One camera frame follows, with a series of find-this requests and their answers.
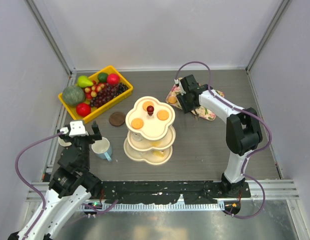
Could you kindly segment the green melon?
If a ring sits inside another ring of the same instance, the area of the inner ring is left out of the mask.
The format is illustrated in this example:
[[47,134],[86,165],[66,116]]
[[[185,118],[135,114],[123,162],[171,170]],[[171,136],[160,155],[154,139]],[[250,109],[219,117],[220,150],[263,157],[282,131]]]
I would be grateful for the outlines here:
[[62,92],[63,101],[72,107],[83,103],[86,100],[84,91],[77,85],[70,85]]

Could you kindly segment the floral serving tray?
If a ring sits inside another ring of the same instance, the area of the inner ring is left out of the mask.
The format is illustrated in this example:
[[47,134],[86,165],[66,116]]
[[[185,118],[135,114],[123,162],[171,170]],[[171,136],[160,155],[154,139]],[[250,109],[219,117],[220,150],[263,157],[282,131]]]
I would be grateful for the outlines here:
[[[173,106],[173,107],[176,107],[176,108],[178,108],[178,109],[181,110],[182,107],[181,107],[181,105],[180,105],[178,99],[177,99],[177,102],[176,102],[175,104],[170,104],[170,103],[168,102],[168,98],[169,98],[170,96],[175,96],[175,97],[177,98],[177,95],[178,95],[178,94],[180,94],[180,92],[177,91],[177,90],[175,90],[175,85],[174,85],[174,86],[172,87],[172,89],[170,90],[168,96],[166,97],[166,100],[165,100],[165,101],[166,101],[167,104],[169,104],[169,105],[171,105],[171,106]],[[205,119],[205,120],[213,121],[213,120],[215,120],[215,118],[216,118],[216,114],[213,113],[211,110],[207,109],[206,107],[200,106],[200,107],[196,108],[196,111],[198,112],[199,117],[200,117],[200,118],[203,118],[203,119]]]

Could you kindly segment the red apple back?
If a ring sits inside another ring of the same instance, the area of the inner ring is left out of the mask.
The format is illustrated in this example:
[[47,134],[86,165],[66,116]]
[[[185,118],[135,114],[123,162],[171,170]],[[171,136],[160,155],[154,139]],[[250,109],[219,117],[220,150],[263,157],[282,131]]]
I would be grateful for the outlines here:
[[120,82],[120,77],[116,73],[111,73],[107,76],[107,83],[117,85]]

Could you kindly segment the red apple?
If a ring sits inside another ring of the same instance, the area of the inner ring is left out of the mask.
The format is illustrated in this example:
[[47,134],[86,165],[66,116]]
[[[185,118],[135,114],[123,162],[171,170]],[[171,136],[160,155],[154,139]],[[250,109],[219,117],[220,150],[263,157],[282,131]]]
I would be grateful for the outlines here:
[[120,82],[120,77],[116,73],[111,73],[107,76],[107,83],[117,85]]
[[76,106],[76,112],[81,117],[86,117],[91,113],[91,107],[89,104],[80,103]]

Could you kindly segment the grey white cream cake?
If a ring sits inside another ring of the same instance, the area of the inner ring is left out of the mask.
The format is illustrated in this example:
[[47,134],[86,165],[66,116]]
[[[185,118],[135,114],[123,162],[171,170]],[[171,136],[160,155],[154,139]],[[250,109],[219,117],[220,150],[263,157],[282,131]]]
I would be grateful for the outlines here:
[[133,133],[132,137],[137,142],[140,142],[143,139],[143,137],[139,133]]

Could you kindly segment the purple grape bunch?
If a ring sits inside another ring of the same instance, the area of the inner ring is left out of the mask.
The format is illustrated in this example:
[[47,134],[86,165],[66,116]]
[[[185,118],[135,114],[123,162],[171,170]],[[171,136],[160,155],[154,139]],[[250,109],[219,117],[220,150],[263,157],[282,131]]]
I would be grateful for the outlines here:
[[100,108],[127,90],[128,86],[122,82],[117,85],[105,83],[105,87],[101,90],[101,92],[90,100],[90,107]]

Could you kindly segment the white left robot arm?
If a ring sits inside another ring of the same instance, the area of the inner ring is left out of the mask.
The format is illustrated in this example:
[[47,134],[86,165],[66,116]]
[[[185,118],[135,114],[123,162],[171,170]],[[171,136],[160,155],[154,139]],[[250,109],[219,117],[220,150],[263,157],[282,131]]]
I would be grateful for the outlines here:
[[101,180],[90,172],[90,145],[101,140],[102,135],[96,122],[92,130],[92,134],[88,133],[82,120],[73,120],[57,131],[56,135],[70,145],[61,152],[59,168],[45,194],[26,183],[42,202],[26,226],[10,234],[9,239],[53,240],[86,200],[101,195]]

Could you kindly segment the yellow dome cake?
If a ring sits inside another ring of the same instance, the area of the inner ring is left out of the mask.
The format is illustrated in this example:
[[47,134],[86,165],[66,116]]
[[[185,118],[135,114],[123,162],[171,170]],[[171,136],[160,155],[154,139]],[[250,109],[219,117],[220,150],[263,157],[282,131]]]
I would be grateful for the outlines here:
[[158,140],[158,141],[152,141],[152,142],[150,142],[150,144],[151,144],[151,146],[153,146],[153,147],[158,147],[158,146],[161,144],[161,141],[160,141],[160,140]]

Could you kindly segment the green pear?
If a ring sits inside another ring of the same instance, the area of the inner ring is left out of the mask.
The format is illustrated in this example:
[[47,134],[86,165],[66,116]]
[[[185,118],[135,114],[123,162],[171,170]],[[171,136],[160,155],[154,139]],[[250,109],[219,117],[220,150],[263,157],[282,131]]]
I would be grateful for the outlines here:
[[85,75],[81,75],[78,77],[77,85],[80,88],[87,88],[94,85],[94,83]]

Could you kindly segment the yellow swiss roll cake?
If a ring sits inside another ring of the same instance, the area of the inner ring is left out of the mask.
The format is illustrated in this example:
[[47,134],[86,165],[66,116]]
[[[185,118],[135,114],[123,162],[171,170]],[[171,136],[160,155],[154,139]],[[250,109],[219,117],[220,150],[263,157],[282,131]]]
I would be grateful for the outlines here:
[[152,154],[156,157],[159,157],[159,158],[163,158],[165,157],[165,151],[162,150],[162,151],[159,151],[159,150],[153,150],[152,151]]

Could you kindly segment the red apple front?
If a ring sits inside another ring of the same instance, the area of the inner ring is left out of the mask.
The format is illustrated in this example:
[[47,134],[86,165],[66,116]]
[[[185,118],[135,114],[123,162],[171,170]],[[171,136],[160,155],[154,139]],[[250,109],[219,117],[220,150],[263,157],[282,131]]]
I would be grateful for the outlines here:
[[89,104],[80,103],[76,106],[76,112],[81,117],[86,117],[91,113],[91,107]]

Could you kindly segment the cream three-tier cake stand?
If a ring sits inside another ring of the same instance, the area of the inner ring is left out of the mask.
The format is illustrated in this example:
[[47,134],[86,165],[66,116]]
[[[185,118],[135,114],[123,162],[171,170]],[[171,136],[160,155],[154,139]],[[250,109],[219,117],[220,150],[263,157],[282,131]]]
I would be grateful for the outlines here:
[[[154,106],[148,106],[147,111],[143,110],[143,102],[152,101]],[[157,113],[159,110],[169,112],[167,120],[159,120]],[[141,129],[133,129],[131,121],[141,118],[144,125]],[[176,139],[176,131],[173,127],[175,121],[175,111],[167,103],[160,102],[152,96],[139,98],[133,108],[127,113],[125,123],[128,129],[127,137],[124,141],[124,152],[128,158],[136,162],[146,162],[150,165],[159,166],[166,163],[172,156],[173,143]],[[143,139],[135,141],[133,133],[140,134]],[[151,146],[150,142],[161,141],[157,147]],[[165,157],[156,157],[152,151],[165,151]]]

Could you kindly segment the orange biscuit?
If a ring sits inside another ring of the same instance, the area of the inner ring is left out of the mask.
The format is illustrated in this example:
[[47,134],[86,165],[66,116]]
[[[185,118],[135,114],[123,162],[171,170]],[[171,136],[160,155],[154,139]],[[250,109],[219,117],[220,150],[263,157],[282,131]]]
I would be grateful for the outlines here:
[[144,125],[144,121],[141,118],[134,118],[131,121],[131,127],[133,129],[139,130],[143,127],[143,125]]
[[159,110],[157,113],[157,118],[161,121],[165,121],[169,118],[169,112],[167,110]]
[[145,102],[143,102],[143,105],[142,105],[142,107],[143,107],[143,110],[144,111],[147,111],[147,107],[148,106],[154,106],[154,104],[153,104],[153,102],[152,101],[145,101]]
[[170,96],[170,97],[168,98],[168,102],[169,102],[170,104],[175,104],[175,103],[177,102],[177,98],[176,98],[175,96]]

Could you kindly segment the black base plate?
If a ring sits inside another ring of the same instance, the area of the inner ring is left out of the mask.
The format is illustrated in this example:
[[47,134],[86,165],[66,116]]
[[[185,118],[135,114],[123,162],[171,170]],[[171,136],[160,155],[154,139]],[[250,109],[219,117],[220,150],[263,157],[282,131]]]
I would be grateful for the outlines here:
[[183,197],[184,203],[212,204],[217,199],[250,198],[248,183],[241,187],[227,190],[217,181],[188,180],[188,181],[105,181],[103,199],[106,203],[118,200],[120,204],[175,204]]

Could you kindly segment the metal serving tongs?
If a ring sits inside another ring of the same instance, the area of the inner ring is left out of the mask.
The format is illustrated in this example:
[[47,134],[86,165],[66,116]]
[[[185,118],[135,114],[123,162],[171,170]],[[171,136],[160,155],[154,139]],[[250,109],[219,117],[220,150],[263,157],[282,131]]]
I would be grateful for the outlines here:
[[199,114],[198,114],[198,112],[196,111],[196,109],[193,109],[193,110],[192,110],[192,113],[194,114],[194,118],[198,121],[198,120],[199,120]]

